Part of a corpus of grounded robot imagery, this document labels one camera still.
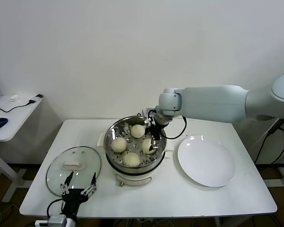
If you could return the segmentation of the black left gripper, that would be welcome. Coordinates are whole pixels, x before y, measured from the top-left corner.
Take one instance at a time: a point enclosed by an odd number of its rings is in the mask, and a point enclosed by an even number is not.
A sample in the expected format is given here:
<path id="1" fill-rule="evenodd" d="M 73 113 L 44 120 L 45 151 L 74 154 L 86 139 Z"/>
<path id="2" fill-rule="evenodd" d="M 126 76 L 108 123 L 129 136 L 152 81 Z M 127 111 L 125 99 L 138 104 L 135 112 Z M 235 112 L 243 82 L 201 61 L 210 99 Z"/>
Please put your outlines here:
<path id="1" fill-rule="evenodd" d="M 96 173 L 93 174 L 90 185 L 85 189 L 69 189 L 70 182 L 73 177 L 71 172 L 61 184 L 62 200 L 64 207 L 62 214 L 64 215 L 77 215 L 80 205 L 88 201 L 88 195 L 93 195 L 97 190 Z"/>

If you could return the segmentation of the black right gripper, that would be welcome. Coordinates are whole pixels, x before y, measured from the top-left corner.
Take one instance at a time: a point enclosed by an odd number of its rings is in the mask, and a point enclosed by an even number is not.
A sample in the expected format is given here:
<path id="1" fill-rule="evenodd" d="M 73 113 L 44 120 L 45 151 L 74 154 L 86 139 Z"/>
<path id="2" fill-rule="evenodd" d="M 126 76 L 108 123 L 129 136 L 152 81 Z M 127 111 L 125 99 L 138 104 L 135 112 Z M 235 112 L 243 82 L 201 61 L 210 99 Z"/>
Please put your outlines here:
<path id="1" fill-rule="evenodd" d="M 150 134 L 152 135 L 153 139 L 150 141 L 149 151 L 153 152 L 158 149 L 158 144 L 160 139 L 165 138 L 166 134 L 164 132 L 164 126 L 160 124 L 151 125 L 148 128 Z"/>

